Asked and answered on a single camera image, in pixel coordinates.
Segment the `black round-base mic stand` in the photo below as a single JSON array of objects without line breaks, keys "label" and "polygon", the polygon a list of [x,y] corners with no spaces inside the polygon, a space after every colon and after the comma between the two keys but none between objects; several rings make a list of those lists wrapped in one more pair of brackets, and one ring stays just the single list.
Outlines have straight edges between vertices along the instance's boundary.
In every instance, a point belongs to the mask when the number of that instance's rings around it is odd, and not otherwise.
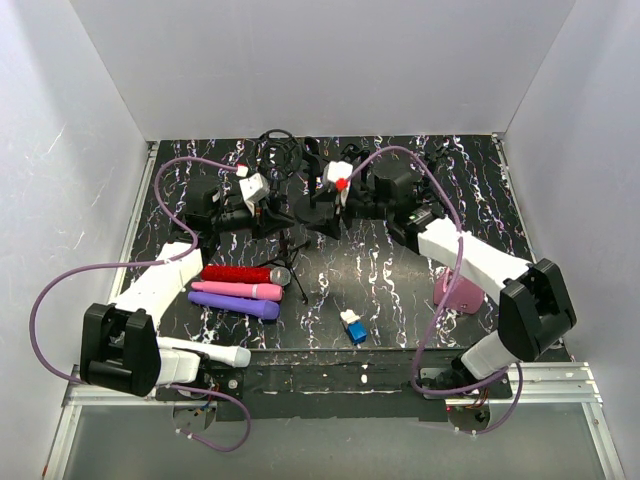
[{"label": "black round-base mic stand", "polygon": [[315,138],[304,138],[302,158],[306,163],[303,172],[306,174],[307,195],[296,201],[294,215],[302,224],[320,223],[330,215],[332,205],[315,199],[317,191],[322,188],[323,167],[327,163],[320,154],[319,142]]}]

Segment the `silver studio mic shock mount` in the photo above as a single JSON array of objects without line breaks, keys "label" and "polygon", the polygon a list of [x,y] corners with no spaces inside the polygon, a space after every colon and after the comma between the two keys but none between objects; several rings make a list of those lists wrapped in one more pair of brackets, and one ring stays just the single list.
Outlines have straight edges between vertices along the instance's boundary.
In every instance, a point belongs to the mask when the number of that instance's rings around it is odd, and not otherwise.
[{"label": "silver studio mic shock mount", "polygon": [[204,281],[229,283],[271,283],[287,286],[291,282],[291,273],[285,267],[241,267],[228,265],[209,265],[200,273]]}]

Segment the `black tripod stand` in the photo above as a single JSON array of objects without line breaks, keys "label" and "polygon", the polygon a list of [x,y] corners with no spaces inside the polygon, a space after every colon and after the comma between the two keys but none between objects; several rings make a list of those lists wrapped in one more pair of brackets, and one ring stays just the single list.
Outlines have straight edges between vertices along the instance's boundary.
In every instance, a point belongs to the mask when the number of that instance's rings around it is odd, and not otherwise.
[{"label": "black tripod stand", "polygon": [[425,146],[424,163],[432,174],[437,172],[439,166],[446,161],[447,156],[447,142],[434,141]]},{"label": "black tripod stand", "polygon": [[[282,211],[289,213],[289,200],[286,186],[302,164],[302,147],[296,137],[289,131],[274,128],[262,133],[254,148],[254,159],[257,162],[258,171],[269,182],[270,193],[268,197],[281,197],[284,203]],[[260,267],[285,267],[291,273],[291,282],[299,289],[301,300],[304,304],[309,302],[308,296],[302,287],[294,268],[294,261],[299,252],[309,246],[309,242],[293,245],[288,229],[277,232],[277,254],[260,264]]]}]

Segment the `pink handheld microphone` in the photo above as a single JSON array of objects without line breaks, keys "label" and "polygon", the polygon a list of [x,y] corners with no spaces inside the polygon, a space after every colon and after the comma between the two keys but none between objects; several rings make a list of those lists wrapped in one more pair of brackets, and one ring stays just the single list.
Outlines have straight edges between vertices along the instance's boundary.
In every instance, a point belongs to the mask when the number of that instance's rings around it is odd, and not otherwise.
[{"label": "pink handheld microphone", "polygon": [[193,290],[210,294],[242,297],[279,302],[283,288],[271,283],[247,284],[217,281],[200,281],[191,284]]}]

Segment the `black stand with purple mic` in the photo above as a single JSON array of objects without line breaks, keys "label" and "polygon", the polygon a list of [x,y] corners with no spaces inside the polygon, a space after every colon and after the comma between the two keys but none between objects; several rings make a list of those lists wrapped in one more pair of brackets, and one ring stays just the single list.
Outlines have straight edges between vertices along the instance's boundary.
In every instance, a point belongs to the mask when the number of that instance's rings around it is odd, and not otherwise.
[{"label": "black stand with purple mic", "polygon": [[[353,172],[370,156],[371,152],[367,148],[361,148],[354,143],[347,144],[340,153],[340,160],[350,164]],[[364,182],[369,174],[372,162],[369,162],[362,170],[358,172],[360,180]]]}]

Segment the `purple handheld microphone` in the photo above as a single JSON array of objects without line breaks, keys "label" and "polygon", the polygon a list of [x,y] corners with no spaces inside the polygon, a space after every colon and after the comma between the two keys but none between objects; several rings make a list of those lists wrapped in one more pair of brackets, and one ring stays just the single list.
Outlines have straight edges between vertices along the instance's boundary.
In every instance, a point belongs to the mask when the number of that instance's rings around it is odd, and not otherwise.
[{"label": "purple handheld microphone", "polygon": [[246,314],[267,321],[276,320],[280,314],[279,304],[270,300],[253,300],[198,291],[189,292],[187,297],[197,305]]}]

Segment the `white handheld microphone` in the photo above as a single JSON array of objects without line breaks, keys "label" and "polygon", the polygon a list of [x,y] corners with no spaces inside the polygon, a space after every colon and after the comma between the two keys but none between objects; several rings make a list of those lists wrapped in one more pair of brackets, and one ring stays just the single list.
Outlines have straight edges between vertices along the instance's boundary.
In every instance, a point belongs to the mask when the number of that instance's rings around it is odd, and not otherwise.
[{"label": "white handheld microphone", "polygon": [[194,352],[207,356],[210,360],[234,368],[246,368],[251,362],[251,351],[240,346],[221,346],[187,341],[172,337],[158,337],[159,348]]}]

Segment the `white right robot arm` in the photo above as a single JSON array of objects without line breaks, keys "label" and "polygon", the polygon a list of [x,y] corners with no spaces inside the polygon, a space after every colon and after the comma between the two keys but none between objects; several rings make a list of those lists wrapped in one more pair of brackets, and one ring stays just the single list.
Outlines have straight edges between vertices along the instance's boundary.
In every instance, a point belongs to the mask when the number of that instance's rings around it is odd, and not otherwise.
[{"label": "white right robot arm", "polygon": [[459,280],[479,287],[499,310],[498,327],[433,379],[420,379],[412,366],[412,387],[427,395],[475,397],[510,365],[537,360],[577,323],[561,270],[543,258],[532,263],[502,252],[463,229],[444,189],[423,167],[401,176],[375,176],[366,171],[375,158],[360,165],[332,161],[322,174],[323,187],[312,198],[332,205],[331,214],[309,229],[339,238],[353,219],[382,219],[392,239],[451,271],[443,296],[449,298]]}]

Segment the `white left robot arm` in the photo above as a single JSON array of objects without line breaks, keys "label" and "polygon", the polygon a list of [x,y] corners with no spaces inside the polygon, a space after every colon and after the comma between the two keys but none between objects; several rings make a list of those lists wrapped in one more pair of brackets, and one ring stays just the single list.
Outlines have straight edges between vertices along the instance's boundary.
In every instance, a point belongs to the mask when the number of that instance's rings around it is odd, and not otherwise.
[{"label": "white left robot arm", "polygon": [[190,301],[265,321],[280,314],[289,273],[283,267],[210,267],[207,262],[223,233],[248,230],[256,239],[292,226],[278,212],[279,199],[267,179],[256,173],[240,182],[237,199],[210,181],[191,188],[170,239],[157,260],[109,304],[92,304],[84,314],[80,360],[82,381],[144,397],[158,386],[178,383],[193,400],[213,386],[201,367],[213,360],[234,368],[249,365],[243,347],[223,347],[157,334],[160,321],[186,286]]}]

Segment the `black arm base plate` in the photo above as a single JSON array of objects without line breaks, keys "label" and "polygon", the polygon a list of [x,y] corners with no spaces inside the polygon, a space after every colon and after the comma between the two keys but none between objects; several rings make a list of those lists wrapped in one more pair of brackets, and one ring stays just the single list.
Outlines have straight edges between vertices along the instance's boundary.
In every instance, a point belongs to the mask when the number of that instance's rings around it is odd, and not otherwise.
[{"label": "black arm base plate", "polygon": [[254,420],[416,418],[446,422],[445,400],[424,398],[411,387],[410,363],[403,352],[299,364],[257,363],[244,369],[208,362],[190,386],[212,387],[241,401]]}]

